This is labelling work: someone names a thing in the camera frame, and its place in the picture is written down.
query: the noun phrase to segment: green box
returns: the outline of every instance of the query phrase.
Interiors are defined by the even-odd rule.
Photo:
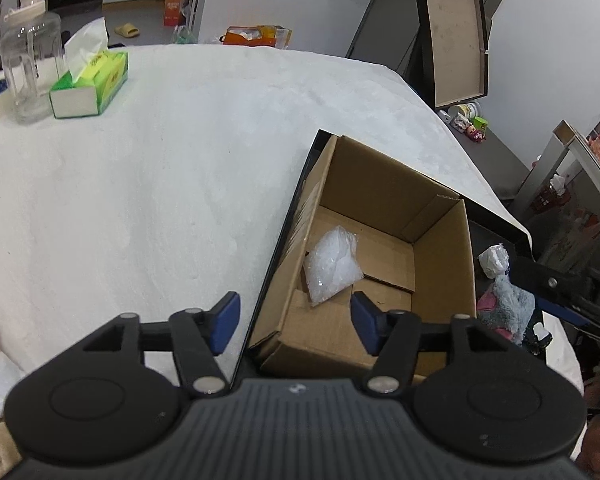
[[[103,50],[85,67],[74,83],[66,72],[49,91],[56,119],[100,115],[128,73],[128,52]]]

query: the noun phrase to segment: white tablecloth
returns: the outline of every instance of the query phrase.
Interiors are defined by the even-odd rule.
[[[0,344],[40,366],[120,312],[165,320],[242,297],[231,374],[318,129],[408,164],[513,224],[391,70],[272,48],[129,48],[100,117],[0,120]],[[150,356],[173,377],[170,357]]]

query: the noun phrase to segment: plastic container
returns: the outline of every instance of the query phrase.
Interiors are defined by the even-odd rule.
[[[0,57],[16,119],[37,121],[51,114],[49,89],[65,72],[60,16],[46,12],[44,0],[20,0],[4,23]]]
[[[452,117],[455,117],[456,114],[461,114],[471,121],[473,118],[480,116],[481,110],[478,103],[471,102],[462,105],[454,105],[449,108],[447,113]]]

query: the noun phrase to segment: white plastic wrap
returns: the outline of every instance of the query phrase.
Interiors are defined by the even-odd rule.
[[[509,269],[509,253],[502,244],[492,245],[478,256],[482,270],[487,278],[495,278]]]
[[[356,261],[356,235],[338,226],[328,231],[304,259],[311,304],[328,300],[363,278]]]

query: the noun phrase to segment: slipper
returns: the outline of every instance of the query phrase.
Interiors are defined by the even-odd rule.
[[[135,25],[131,23],[125,23],[124,25],[120,25],[113,29],[113,31],[123,38],[135,38],[140,34],[140,31]]]

